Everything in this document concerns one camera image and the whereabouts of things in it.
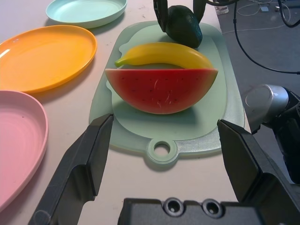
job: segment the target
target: watermelon slice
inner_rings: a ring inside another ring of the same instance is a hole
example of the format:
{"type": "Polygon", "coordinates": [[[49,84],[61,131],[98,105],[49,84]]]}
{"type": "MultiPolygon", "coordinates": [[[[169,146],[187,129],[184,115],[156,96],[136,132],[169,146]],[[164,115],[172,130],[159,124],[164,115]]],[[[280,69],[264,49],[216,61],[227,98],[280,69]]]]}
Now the watermelon slice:
{"type": "Polygon", "coordinates": [[[115,92],[136,109],[171,114],[197,103],[214,83],[216,69],[106,69],[115,92]]]}

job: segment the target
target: light blue plate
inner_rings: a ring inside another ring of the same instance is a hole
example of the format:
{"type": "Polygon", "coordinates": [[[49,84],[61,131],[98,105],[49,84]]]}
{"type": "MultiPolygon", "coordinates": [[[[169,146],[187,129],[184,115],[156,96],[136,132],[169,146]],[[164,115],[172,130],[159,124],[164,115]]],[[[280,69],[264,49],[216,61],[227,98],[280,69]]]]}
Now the light blue plate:
{"type": "Polygon", "coordinates": [[[114,21],[126,5],[127,0],[55,0],[46,14],[56,22],[88,29],[114,21]]]}

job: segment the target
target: pink plate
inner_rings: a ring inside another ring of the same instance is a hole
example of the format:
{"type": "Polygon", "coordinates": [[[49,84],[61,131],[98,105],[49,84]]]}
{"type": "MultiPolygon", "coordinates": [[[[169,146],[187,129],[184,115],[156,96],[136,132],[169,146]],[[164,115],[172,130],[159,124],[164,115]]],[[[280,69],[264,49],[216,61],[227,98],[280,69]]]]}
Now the pink plate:
{"type": "Polygon", "coordinates": [[[0,90],[0,212],[32,178],[47,138],[43,106],[25,93],[0,90]]]}

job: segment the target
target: cutting board hole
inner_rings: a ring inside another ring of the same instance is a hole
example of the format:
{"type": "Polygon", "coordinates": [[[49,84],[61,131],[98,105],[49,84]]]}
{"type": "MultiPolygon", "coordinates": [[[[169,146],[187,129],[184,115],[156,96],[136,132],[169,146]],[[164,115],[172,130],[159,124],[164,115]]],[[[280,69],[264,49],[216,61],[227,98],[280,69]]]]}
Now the cutting board hole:
{"type": "Polygon", "coordinates": [[[154,148],[154,153],[158,156],[166,156],[170,152],[170,146],[166,143],[158,143],[154,148]]]}

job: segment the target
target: cable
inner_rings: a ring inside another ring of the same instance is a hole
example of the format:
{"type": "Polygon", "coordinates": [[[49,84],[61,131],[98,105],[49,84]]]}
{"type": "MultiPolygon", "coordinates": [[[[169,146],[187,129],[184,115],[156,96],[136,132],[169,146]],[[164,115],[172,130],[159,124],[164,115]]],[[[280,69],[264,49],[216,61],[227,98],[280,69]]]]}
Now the cable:
{"type": "MultiPolygon", "coordinates": [[[[290,19],[291,19],[291,11],[290,11],[290,9],[289,9],[289,7],[288,6],[286,6],[285,4],[282,4],[284,7],[286,7],[287,8],[287,11],[289,12],[289,19],[288,19],[288,22],[290,21],[290,19]]],[[[283,24],[283,25],[281,25],[281,26],[277,26],[277,27],[269,27],[269,28],[258,28],[258,29],[246,29],[246,30],[237,30],[238,32],[239,31],[253,31],[253,30],[271,30],[271,29],[276,29],[276,28],[280,28],[280,27],[284,27],[285,25],[283,24]]],[[[232,30],[232,31],[227,31],[227,32],[224,32],[224,33],[222,33],[222,34],[228,34],[228,33],[232,33],[232,32],[234,32],[234,30],[232,30]]]]}
{"type": "Polygon", "coordinates": [[[294,24],[291,24],[291,23],[289,23],[288,21],[286,21],[285,15],[284,15],[284,13],[283,13],[282,5],[283,5],[283,4],[282,4],[281,0],[278,0],[278,6],[279,6],[279,11],[280,11],[281,19],[282,19],[282,21],[285,23],[285,25],[286,25],[287,27],[289,27],[289,28],[294,28],[294,27],[298,26],[298,25],[300,24],[300,20],[298,20],[298,21],[297,21],[296,23],[294,23],[294,24]]]}
{"type": "Polygon", "coordinates": [[[241,8],[238,8],[237,13],[240,14],[240,15],[243,15],[243,16],[251,16],[251,15],[257,14],[257,13],[259,12],[259,9],[260,9],[260,8],[261,8],[261,6],[260,6],[259,3],[253,3],[253,4],[249,4],[249,5],[243,6],[243,7],[241,7],[241,8]],[[253,5],[257,5],[257,4],[258,4],[258,10],[257,10],[255,13],[253,13],[253,14],[247,14],[247,15],[246,15],[246,14],[239,13],[239,10],[240,10],[240,9],[246,8],[246,7],[249,7],[249,6],[253,6],[253,5]]]}
{"type": "Polygon", "coordinates": [[[219,3],[219,2],[212,2],[210,0],[206,0],[206,3],[211,5],[211,6],[229,6],[233,3],[236,3],[238,2],[239,0],[231,0],[231,1],[228,1],[228,2],[223,2],[223,3],[219,3]]]}
{"type": "Polygon", "coordinates": [[[263,1],[260,1],[260,0],[249,0],[249,1],[253,2],[254,4],[249,4],[249,5],[242,6],[242,7],[238,8],[238,10],[237,10],[238,14],[243,15],[243,16],[255,15],[259,12],[262,4],[271,4],[273,0],[268,1],[268,2],[263,2],[263,1]],[[255,13],[246,15],[246,14],[242,14],[242,13],[239,12],[239,10],[241,10],[242,8],[246,8],[246,7],[253,6],[253,5],[258,5],[259,6],[255,13]]]}
{"type": "Polygon", "coordinates": [[[235,33],[235,37],[236,37],[236,40],[241,48],[241,50],[244,52],[244,54],[247,56],[248,59],[250,59],[250,61],[252,61],[253,63],[255,63],[256,65],[264,68],[264,69],[267,69],[267,70],[271,70],[271,71],[274,71],[274,72],[278,72],[278,73],[285,73],[285,74],[298,74],[300,75],[300,71],[298,72],[290,72],[290,71],[281,71],[281,70],[277,70],[277,69],[272,69],[272,68],[268,68],[268,67],[265,67],[263,66],[262,64],[256,62],[254,59],[252,59],[248,53],[244,50],[243,46],[241,45],[240,43],[240,39],[239,39],[239,36],[238,36],[238,31],[237,31],[237,27],[236,27],[236,12],[237,12],[237,5],[238,3],[236,2],[234,4],[234,13],[233,13],[233,25],[234,25],[234,33],[235,33]]]}

